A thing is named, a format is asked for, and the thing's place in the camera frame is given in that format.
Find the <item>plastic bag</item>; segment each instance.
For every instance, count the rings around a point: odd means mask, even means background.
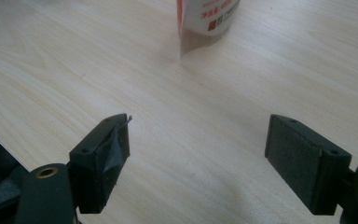
[[[240,0],[176,0],[176,3],[182,57],[220,39]]]

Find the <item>wood grain surface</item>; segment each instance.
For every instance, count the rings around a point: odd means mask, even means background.
[[[280,114],[358,166],[358,0],[242,0],[235,17],[180,60],[174,0],[0,0],[0,142],[33,170],[132,115],[131,156],[84,223],[338,223],[264,148]]]

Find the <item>wooden table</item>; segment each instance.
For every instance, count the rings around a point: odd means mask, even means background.
[[[85,223],[338,223],[264,158],[269,115],[358,166],[358,0],[243,0],[179,58],[174,0],[0,0],[0,142],[32,170],[100,120],[133,116],[131,156]]]

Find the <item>plastic wrapper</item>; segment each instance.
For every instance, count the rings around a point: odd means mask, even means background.
[[[181,57],[212,45],[226,32],[240,0],[176,0]]]

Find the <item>table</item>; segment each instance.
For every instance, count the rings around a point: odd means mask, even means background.
[[[174,0],[0,0],[0,142],[33,170],[132,115],[131,156],[84,223],[338,223],[264,148],[280,114],[358,166],[358,1],[243,0],[235,17],[181,60]]]

